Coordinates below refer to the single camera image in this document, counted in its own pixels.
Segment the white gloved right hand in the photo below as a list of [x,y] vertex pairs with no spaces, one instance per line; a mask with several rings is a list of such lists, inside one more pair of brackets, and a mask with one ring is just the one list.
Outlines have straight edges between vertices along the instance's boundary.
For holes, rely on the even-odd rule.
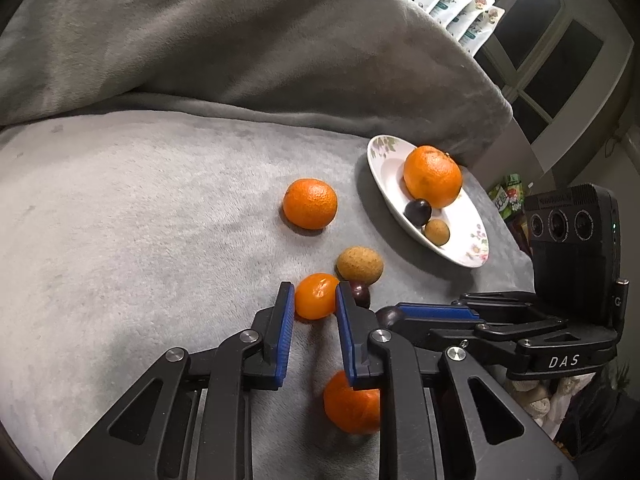
[[544,430],[550,439],[558,434],[574,396],[586,388],[594,373],[563,377],[553,392],[542,380],[506,380],[506,391]]

